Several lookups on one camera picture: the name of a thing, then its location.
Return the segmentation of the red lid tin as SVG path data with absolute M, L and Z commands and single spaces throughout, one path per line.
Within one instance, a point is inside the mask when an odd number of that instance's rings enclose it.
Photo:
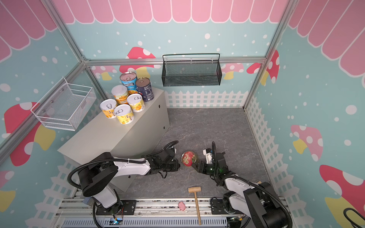
M 193 151 L 186 151 L 182 154 L 183 165 L 190 167 L 197 161 L 197 156 Z

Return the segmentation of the grey metal cabinet counter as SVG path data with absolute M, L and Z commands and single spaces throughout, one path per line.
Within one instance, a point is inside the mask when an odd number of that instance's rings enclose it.
M 79 164 L 104 152 L 130 159 L 152 153 L 170 126 L 164 91 L 153 88 L 153 93 L 154 99 L 134 114 L 132 123 L 123 125 L 99 113 L 58 151 Z

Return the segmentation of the white lid small can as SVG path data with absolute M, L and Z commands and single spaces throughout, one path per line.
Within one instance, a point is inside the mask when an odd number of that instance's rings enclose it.
M 142 112 L 145 108 L 143 97 L 138 93 L 129 95 L 127 102 L 134 113 Z

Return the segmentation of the dark chopped tomatoes can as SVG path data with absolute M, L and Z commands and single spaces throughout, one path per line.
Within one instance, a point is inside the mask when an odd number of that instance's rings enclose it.
M 145 102 L 152 101 L 154 99 L 154 93 L 149 78 L 139 78 L 136 81 L 136 87 L 138 92 L 142 95 Z

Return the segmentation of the yellow can silver lid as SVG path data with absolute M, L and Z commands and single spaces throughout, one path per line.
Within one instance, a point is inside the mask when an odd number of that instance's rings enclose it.
M 116 118 L 114 109 L 117 107 L 117 102 L 114 99 L 107 99 L 101 102 L 100 109 L 108 119 Z

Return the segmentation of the green yellow white lid can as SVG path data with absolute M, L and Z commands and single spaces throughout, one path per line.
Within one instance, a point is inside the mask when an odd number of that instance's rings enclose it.
M 129 92 L 125 85 L 114 86 L 111 93 L 119 105 L 128 104 L 127 98 L 129 96 Z

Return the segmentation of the blue chicken noodle soup can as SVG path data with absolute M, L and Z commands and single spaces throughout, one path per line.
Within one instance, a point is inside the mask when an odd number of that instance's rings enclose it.
M 127 87 L 128 93 L 138 94 L 138 89 L 136 86 L 137 74 L 135 72 L 125 72 L 120 76 L 120 80 L 124 86 Z

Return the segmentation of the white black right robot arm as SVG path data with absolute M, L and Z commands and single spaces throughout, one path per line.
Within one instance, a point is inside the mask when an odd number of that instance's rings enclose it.
M 203 150 L 206 161 L 199 161 L 194 168 L 208 175 L 217 186 L 228 192 L 222 199 L 224 209 L 233 213 L 239 211 L 249 217 L 257 228 L 292 228 L 293 220 L 289 210 L 268 182 L 253 183 L 229 170 L 224 152 L 216 151 L 216 144 Z

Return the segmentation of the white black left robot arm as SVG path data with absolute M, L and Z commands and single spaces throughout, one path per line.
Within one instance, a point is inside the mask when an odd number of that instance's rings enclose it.
M 117 158 L 110 152 L 105 152 L 85 163 L 73 171 L 67 177 L 67 182 L 81 189 L 83 196 L 92 197 L 105 209 L 121 207 L 116 191 L 109 187 L 109 183 L 120 176 L 153 175 L 160 174 L 163 178 L 168 173 L 176 172 L 181 167 L 175 158 L 175 145 L 179 141 L 168 143 L 158 152 L 144 155 L 140 159 Z

